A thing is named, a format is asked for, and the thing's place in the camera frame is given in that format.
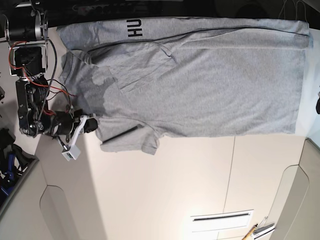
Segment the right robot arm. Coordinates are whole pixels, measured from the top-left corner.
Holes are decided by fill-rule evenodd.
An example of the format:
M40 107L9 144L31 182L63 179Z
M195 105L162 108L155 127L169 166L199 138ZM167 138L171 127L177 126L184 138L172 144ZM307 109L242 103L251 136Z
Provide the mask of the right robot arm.
M19 130L29 137L47 135L75 144L79 134L98 128L93 115L73 110L69 102L63 111L49 109L48 96L55 78L45 78L48 69L47 11L36 7L32 0L2 0L0 13L5 16L4 36L9 44L8 64L15 83Z

